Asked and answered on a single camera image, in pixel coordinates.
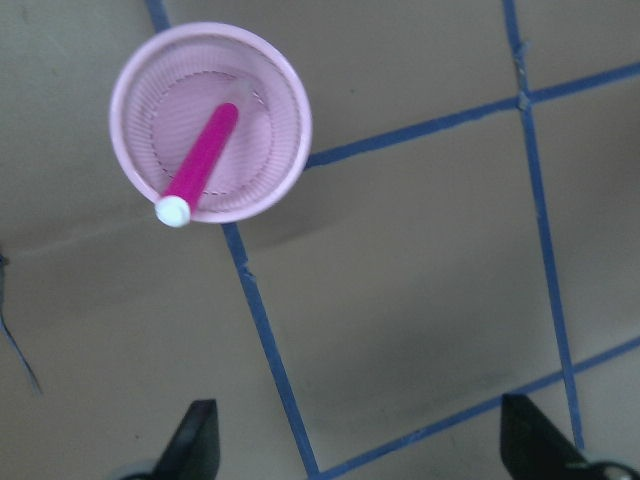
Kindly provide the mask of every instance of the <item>blue wire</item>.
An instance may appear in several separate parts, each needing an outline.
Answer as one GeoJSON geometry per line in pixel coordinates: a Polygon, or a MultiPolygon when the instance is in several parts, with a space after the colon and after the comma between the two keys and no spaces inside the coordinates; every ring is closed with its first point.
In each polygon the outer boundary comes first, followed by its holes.
{"type": "Polygon", "coordinates": [[[7,263],[7,259],[2,255],[0,255],[0,331],[2,332],[4,337],[7,339],[7,342],[9,342],[9,345],[11,345],[11,348],[13,348],[13,350],[16,352],[16,355],[18,356],[18,360],[20,360],[20,363],[22,364],[22,368],[24,368],[27,374],[27,377],[31,382],[31,386],[33,387],[33,390],[36,393],[42,395],[42,388],[40,387],[40,382],[38,381],[38,377],[33,371],[33,368],[31,368],[31,365],[29,364],[29,362],[27,361],[27,357],[24,355],[24,353],[18,346],[18,343],[13,337],[11,330],[9,330],[9,327],[7,326],[7,322],[5,321],[4,315],[2,313],[2,308],[4,306],[4,267],[6,263],[7,263]]]}

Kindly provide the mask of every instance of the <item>black object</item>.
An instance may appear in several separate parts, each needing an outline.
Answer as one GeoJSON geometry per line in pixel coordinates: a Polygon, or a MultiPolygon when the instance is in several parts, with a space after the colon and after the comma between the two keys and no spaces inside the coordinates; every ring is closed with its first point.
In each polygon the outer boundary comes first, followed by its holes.
{"type": "Polygon", "coordinates": [[[590,463],[525,395],[502,397],[500,455],[514,480],[640,480],[626,465],[590,463]]]}
{"type": "Polygon", "coordinates": [[[213,480],[220,466],[218,409],[215,400],[196,400],[152,473],[121,480],[213,480]]]}

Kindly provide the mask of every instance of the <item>floor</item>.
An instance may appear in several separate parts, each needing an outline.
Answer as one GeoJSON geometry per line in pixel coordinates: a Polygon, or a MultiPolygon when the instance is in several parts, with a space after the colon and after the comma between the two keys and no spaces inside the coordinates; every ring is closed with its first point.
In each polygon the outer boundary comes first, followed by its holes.
{"type": "Polygon", "coordinates": [[[0,477],[148,468],[216,398],[221,479],[507,479],[508,391],[640,465],[640,3],[167,1],[314,115],[281,203],[180,230],[107,125],[161,7],[0,4],[3,314],[44,391],[0,339],[0,477]]]}

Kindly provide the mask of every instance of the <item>pink straw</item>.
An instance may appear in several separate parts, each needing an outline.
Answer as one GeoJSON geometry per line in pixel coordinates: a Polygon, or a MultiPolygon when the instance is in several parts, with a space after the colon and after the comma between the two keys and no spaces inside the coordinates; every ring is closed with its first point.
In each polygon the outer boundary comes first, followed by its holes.
{"type": "Polygon", "coordinates": [[[156,214],[165,224],[181,227],[189,223],[200,196],[238,122],[233,103],[218,106],[198,136],[187,158],[156,203],[156,214]]]}

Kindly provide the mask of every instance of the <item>blue tape line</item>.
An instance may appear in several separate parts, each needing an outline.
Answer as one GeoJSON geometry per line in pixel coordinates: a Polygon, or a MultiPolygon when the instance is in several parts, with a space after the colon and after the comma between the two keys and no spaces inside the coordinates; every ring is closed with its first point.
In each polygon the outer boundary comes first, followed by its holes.
{"type": "Polygon", "coordinates": [[[233,257],[233,263],[238,271],[238,277],[240,277],[240,283],[242,284],[244,295],[249,304],[251,316],[258,330],[262,348],[267,356],[269,368],[271,369],[271,374],[278,388],[278,394],[280,395],[284,411],[289,420],[289,425],[291,426],[291,431],[298,446],[302,463],[308,475],[317,474],[318,464],[313,454],[313,449],[311,448],[307,430],[302,421],[293,390],[291,389],[289,377],[282,363],[282,357],[278,351],[273,331],[269,325],[269,319],[262,302],[260,290],[258,289],[258,283],[247,265],[249,259],[244,248],[244,243],[242,242],[242,237],[240,236],[240,231],[235,223],[222,225],[222,230],[224,231],[227,246],[233,257]]]}
{"type": "MultiPolygon", "coordinates": [[[[606,350],[602,353],[599,353],[587,360],[583,360],[575,365],[575,371],[578,373],[583,373],[587,370],[590,370],[594,367],[602,365],[614,358],[620,357],[626,353],[629,353],[633,350],[636,350],[640,347],[640,337],[636,337],[632,340],[629,340],[621,345],[613,347],[609,350],[606,350]]],[[[524,395],[529,395],[540,390],[543,390],[551,385],[554,385],[563,380],[563,374],[561,371],[551,373],[544,377],[541,377],[537,380],[529,382],[525,385],[522,385],[518,388],[511,390],[509,393],[521,393],[524,395]]],[[[402,448],[408,447],[416,442],[421,440],[425,440],[426,438],[433,436],[437,433],[441,433],[451,427],[459,425],[461,423],[466,422],[467,420],[471,420],[483,413],[487,413],[491,410],[495,410],[499,408],[501,405],[502,395],[492,397],[488,400],[480,402],[470,408],[462,410],[454,415],[451,415],[447,418],[434,422],[424,428],[416,430],[408,435],[404,435],[396,440],[392,440],[391,442],[385,443],[379,447],[376,447],[372,450],[369,450],[361,455],[353,457],[347,460],[344,463],[336,465],[324,472],[319,473],[311,477],[309,480],[330,480],[333,478],[340,477],[345,473],[354,470],[356,468],[362,467],[367,463],[371,463],[374,460],[379,459],[380,457],[387,455],[389,453],[395,452],[402,448]]]]}
{"type": "Polygon", "coordinates": [[[535,90],[531,92],[530,98],[533,103],[548,102],[549,100],[574,95],[585,90],[619,82],[638,75],[640,75],[640,62],[591,75],[590,77],[561,83],[553,87],[535,90]]]}
{"type": "Polygon", "coordinates": [[[144,0],[151,17],[151,23],[156,32],[171,28],[169,16],[162,0],[144,0]]]}
{"type": "Polygon", "coordinates": [[[399,130],[365,138],[348,145],[332,148],[323,152],[313,153],[309,156],[305,169],[328,165],[330,163],[335,163],[340,160],[353,157],[354,155],[380,150],[398,143],[407,142],[425,135],[457,127],[463,123],[479,120],[493,113],[512,110],[516,108],[516,105],[517,103],[515,98],[505,98],[503,100],[498,100],[497,102],[488,103],[462,112],[435,118],[433,120],[427,120],[426,122],[417,123],[399,130]]]}
{"type": "Polygon", "coordinates": [[[544,184],[542,180],[542,169],[540,166],[540,156],[538,153],[538,144],[536,140],[535,123],[533,119],[533,112],[531,110],[531,102],[529,101],[530,92],[527,83],[527,72],[524,61],[524,52],[526,49],[526,45],[523,45],[520,40],[514,1],[503,0],[503,6],[505,12],[507,38],[509,40],[509,45],[511,47],[513,58],[516,63],[516,68],[518,70],[518,84],[520,85],[519,97],[521,98],[521,101],[519,102],[520,119],[522,122],[522,129],[524,131],[525,137],[527,161],[529,164],[529,176],[531,178],[531,187],[533,190],[533,198],[537,212],[538,234],[540,237],[542,258],[547,278],[547,287],[549,291],[549,301],[551,304],[553,325],[556,334],[556,343],[558,345],[558,353],[560,356],[560,364],[562,366],[565,391],[569,406],[573,439],[576,447],[583,449],[584,439],[582,436],[582,420],[580,416],[580,406],[578,403],[578,390],[575,382],[574,366],[571,360],[569,339],[567,336],[564,311],[562,308],[558,273],[556,270],[553,242],[551,239],[551,227],[549,225],[547,205],[544,194],[544,184]]]}
{"type": "Polygon", "coordinates": [[[617,347],[613,347],[610,350],[606,350],[600,353],[599,355],[595,355],[594,357],[588,358],[587,360],[583,360],[582,362],[576,363],[575,371],[577,373],[582,373],[593,367],[602,365],[603,363],[606,363],[609,360],[618,358],[624,355],[625,353],[629,353],[630,351],[635,350],[638,347],[640,347],[640,337],[633,338],[623,344],[618,345],[617,347]]]}

